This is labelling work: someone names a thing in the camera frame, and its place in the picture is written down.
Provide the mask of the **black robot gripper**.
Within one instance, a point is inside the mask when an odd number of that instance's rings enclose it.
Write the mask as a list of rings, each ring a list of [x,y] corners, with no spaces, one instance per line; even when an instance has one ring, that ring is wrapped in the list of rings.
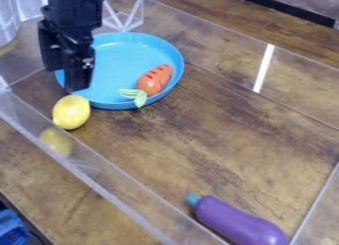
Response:
[[[64,68],[65,90],[89,88],[95,65],[92,31],[101,26],[104,0],[48,0],[41,8],[39,43],[47,71]]]

